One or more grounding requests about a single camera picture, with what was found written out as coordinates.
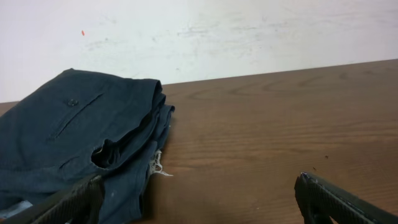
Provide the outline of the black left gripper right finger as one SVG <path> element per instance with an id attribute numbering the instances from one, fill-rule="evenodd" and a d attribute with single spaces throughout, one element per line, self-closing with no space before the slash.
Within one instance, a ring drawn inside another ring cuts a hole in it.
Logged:
<path id="1" fill-rule="evenodd" d="M 305 224 L 397 224 L 397 216 L 315 174 L 302 172 L 294 190 Z"/>

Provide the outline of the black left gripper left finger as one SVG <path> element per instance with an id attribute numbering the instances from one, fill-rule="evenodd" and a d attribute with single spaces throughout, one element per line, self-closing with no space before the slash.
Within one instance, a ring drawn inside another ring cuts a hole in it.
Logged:
<path id="1" fill-rule="evenodd" d="M 97 224 L 103 201 L 103 179 L 93 174 L 3 220 L 2 224 Z"/>

